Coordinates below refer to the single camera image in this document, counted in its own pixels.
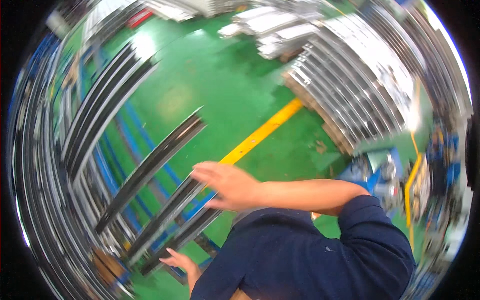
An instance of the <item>fingers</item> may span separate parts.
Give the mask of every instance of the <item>fingers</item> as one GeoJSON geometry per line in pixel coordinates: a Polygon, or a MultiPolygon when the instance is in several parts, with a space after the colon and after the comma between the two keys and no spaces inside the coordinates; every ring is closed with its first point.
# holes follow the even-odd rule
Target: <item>fingers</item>
{"type": "Polygon", "coordinates": [[[222,164],[219,164],[215,161],[204,161],[194,165],[193,169],[196,169],[202,172],[208,172],[212,174],[212,176],[220,176],[222,164]]]}
{"type": "Polygon", "coordinates": [[[215,180],[214,175],[211,172],[207,172],[201,169],[194,169],[191,173],[190,176],[192,176],[193,179],[206,183],[208,185],[211,185],[212,182],[215,180]]]}
{"type": "Polygon", "coordinates": [[[207,208],[215,208],[215,209],[223,209],[223,210],[231,210],[230,205],[220,199],[211,199],[207,203],[205,203],[205,207],[207,208]]]}
{"type": "Polygon", "coordinates": [[[158,260],[163,262],[164,264],[168,264],[171,267],[178,267],[179,266],[178,260],[173,256],[171,256],[169,258],[159,258],[158,260]]]}
{"type": "Polygon", "coordinates": [[[181,254],[173,250],[172,248],[167,248],[167,251],[175,258],[178,258],[181,254]]]}

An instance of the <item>metal profile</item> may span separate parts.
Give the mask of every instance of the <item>metal profile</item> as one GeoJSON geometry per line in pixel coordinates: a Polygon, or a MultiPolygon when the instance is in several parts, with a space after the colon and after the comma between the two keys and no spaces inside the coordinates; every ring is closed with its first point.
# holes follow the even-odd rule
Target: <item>metal profile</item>
{"type": "MultiPolygon", "coordinates": [[[[115,119],[115,124],[117,125],[117,130],[120,133],[120,137],[122,138],[123,142],[125,143],[127,150],[130,154],[130,157],[132,160],[135,162],[135,164],[140,165],[142,160],[138,156],[138,154],[134,153],[132,150],[131,145],[129,145],[129,141],[125,135],[124,128],[120,122],[120,120],[115,119]]],[[[164,194],[160,190],[159,186],[156,184],[154,179],[152,178],[148,183],[148,187],[150,188],[150,191],[152,194],[156,197],[156,199],[159,201],[159,203],[163,206],[167,203],[167,199],[165,198],[164,194]]],[[[175,223],[179,227],[181,227],[183,224],[185,224],[185,219],[180,215],[175,218],[175,223]]],[[[205,234],[200,234],[196,239],[195,242],[202,248],[205,252],[207,252],[210,256],[215,257],[217,254],[217,249],[216,247],[212,246],[212,242],[209,240],[209,238],[205,234]]]]}
{"type": "Polygon", "coordinates": [[[85,166],[87,159],[93,152],[96,142],[102,135],[108,123],[113,119],[115,114],[120,110],[121,106],[134,93],[137,87],[157,68],[157,65],[152,65],[150,60],[143,63],[131,77],[119,88],[116,94],[111,98],[112,101],[105,101],[102,107],[97,112],[92,124],[87,129],[77,155],[73,161],[70,175],[75,182],[78,174],[85,166]]]}
{"type": "Polygon", "coordinates": [[[222,211],[219,209],[202,208],[180,228],[173,238],[167,241],[160,250],[150,257],[141,269],[142,275],[145,276],[163,265],[158,259],[161,257],[169,257],[170,254],[167,252],[167,248],[178,250],[185,246],[189,241],[204,231],[221,213],[222,211]]]}
{"type": "Polygon", "coordinates": [[[205,184],[187,177],[175,190],[168,203],[150,220],[127,252],[128,266],[132,266],[144,251],[160,237],[171,221],[178,216],[187,204],[205,187],[205,184]]]}
{"type": "Polygon", "coordinates": [[[71,167],[72,160],[75,158],[75,150],[80,147],[82,139],[86,135],[86,131],[92,126],[92,119],[100,112],[101,107],[105,106],[105,103],[115,95],[121,85],[127,81],[138,67],[138,64],[138,59],[134,57],[134,53],[130,53],[126,60],[120,63],[119,68],[115,70],[114,74],[108,78],[106,84],[101,87],[97,98],[89,101],[88,111],[83,112],[84,114],[81,117],[81,123],[77,124],[74,133],[72,133],[69,155],[64,159],[67,169],[71,167]]]}
{"type": "Polygon", "coordinates": [[[113,217],[121,212],[130,199],[144,186],[163,165],[172,158],[189,140],[199,133],[206,124],[196,110],[172,131],[135,169],[120,187],[115,198],[100,218],[96,231],[102,232],[113,217]]]}
{"type": "Polygon", "coordinates": [[[80,125],[83,122],[84,118],[89,112],[92,102],[96,100],[100,92],[105,88],[106,84],[112,79],[113,75],[121,64],[126,60],[126,58],[132,53],[132,48],[130,44],[125,45],[117,55],[110,61],[106,68],[100,73],[95,83],[88,91],[85,100],[82,102],[78,108],[75,118],[73,119],[70,130],[68,131],[65,142],[63,143],[61,159],[65,160],[66,156],[70,155],[72,150],[71,143],[73,142],[74,137],[76,137],[76,130],[80,129],[80,125]]]}

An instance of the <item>blue machine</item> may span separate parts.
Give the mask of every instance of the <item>blue machine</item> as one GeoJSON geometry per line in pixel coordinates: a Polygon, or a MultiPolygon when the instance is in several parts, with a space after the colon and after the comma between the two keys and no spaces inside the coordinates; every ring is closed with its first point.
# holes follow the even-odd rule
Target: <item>blue machine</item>
{"type": "Polygon", "coordinates": [[[371,195],[377,197],[382,202],[387,215],[392,218],[398,207],[401,191],[399,188],[399,178],[403,176],[403,168],[400,162],[400,156],[397,148],[377,150],[366,153],[352,160],[350,165],[340,173],[336,179],[349,181],[365,188],[371,195]],[[390,173],[394,174],[391,178],[385,177],[385,167],[390,167],[390,173]],[[388,186],[393,190],[386,191],[388,186]],[[386,193],[398,198],[393,201],[386,193]]]}

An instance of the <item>green epoxy floor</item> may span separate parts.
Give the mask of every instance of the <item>green epoxy floor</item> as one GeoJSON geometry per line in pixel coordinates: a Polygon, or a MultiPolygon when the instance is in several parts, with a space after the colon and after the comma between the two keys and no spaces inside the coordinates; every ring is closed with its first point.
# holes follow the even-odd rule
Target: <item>green epoxy floor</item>
{"type": "MultiPolygon", "coordinates": [[[[150,17],[139,27],[124,28],[104,45],[111,58],[128,41],[142,46],[146,53],[157,52],[158,69],[140,85],[129,103],[141,119],[144,129],[155,144],[161,142],[194,110],[203,106],[200,115],[208,126],[183,147],[169,162],[170,167],[182,180],[191,171],[192,165],[204,160],[220,160],[254,130],[279,111],[295,96],[281,84],[280,74],[285,68],[277,60],[262,59],[250,36],[220,39],[217,30],[230,23],[230,14],[212,19],[190,20],[178,24],[150,17]]],[[[78,35],[73,35],[67,45],[80,47],[78,35]]],[[[93,65],[87,71],[93,72],[93,65]]],[[[431,108],[424,89],[420,91],[424,123],[415,136],[420,151],[425,149],[430,132],[431,108]]],[[[123,117],[145,157],[150,149],[140,132],[135,129],[125,108],[123,117]]],[[[342,171],[350,158],[341,155],[331,139],[322,130],[323,120],[313,112],[302,108],[264,141],[244,156],[237,166],[245,169],[259,180],[304,180],[331,178],[342,171]],[[316,151],[317,141],[327,147],[324,153],[316,151]]],[[[112,123],[106,130],[116,156],[125,174],[129,175],[136,164],[112,123]]],[[[385,145],[396,144],[404,165],[416,158],[410,134],[402,134],[385,145]]],[[[107,161],[118,181],[121,176],[106,155],[107,161]]],[[[176,184],[164,170],[157,173],[162,186],[172,193],[176,184]]],[[[155,213],[160,204],[145,187],[139,195],[155,213]]],[[[148,221],[136,201],[132,208],[142,224],[148,221]]],[[[225,241],[233,213],[224,212],[204,232],[218,245],[225,241]]],[[[397,215],[393,220],[408,237],[405,218],[397,215]]],[[[338,238],[336,218],[321,216],[314,222],[329,238],[338,238]]],[[[422,229],[415,229],[415,256],[420,257],[422,229]]],[[[194,242],[181,252],[201,263],[208,256],[194,242]]],[[[135,293],[138,299],[187,299],[188,288],[180,285],[164,271],[142,277],[133,274],[135,293]]]]}

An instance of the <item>shirt sleeve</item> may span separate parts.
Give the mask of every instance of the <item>shirt sleeve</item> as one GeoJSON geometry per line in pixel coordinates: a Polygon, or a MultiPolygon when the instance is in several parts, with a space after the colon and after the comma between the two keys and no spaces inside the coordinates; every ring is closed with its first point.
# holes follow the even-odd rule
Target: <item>shirt sleeve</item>
{"type": "Polygon", "coordinates": [[[370,286],[382,299],[399,299],[415,269],[415,260],[407,237],[392,224],[380,200],[370,195],[350,200],[338,216],[338,226],[342,248],[351,259],[351,278],[365,284],[360,288],[365,289],[365,295],[370,286]]]}
{"type": "Polygon", "coordinates": [[[318,295],[330,299],[398,300],[415,261],[408,239],[369,195],[355,197],[338,216],[340,239],[310,238],[305,270],[315,277],[318,295]]]}
{"type": "Polygon", "coordinates": [[[229,300],[243,279],[244,258],[233,256],[234,245],[225,242],[222,250],[198,278],[192,290],[191,300],[229,300]]]}

